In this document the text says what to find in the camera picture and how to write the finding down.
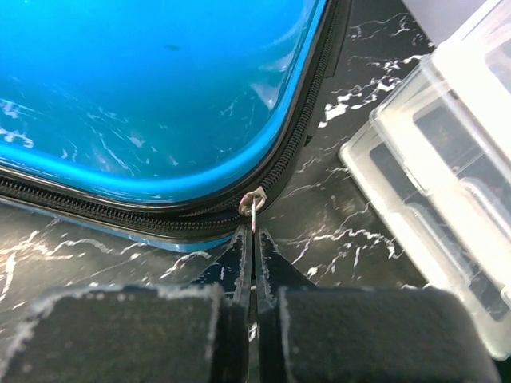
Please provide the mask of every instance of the zipper pull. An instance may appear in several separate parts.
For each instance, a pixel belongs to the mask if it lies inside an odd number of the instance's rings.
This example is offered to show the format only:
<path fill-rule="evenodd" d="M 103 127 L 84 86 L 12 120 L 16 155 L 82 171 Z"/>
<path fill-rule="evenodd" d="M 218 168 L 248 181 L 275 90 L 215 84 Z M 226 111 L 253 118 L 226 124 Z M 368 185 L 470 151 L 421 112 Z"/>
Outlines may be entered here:
<path fill-rule="evenodd" d="M 256 232 L 256 213 L 264 206 L 266 198 L 263 187 L 259 186 L 256 190 L 245 194 L 240 201 L 238 213 L 243 217 L 252 218 L 252 233 Z"/>

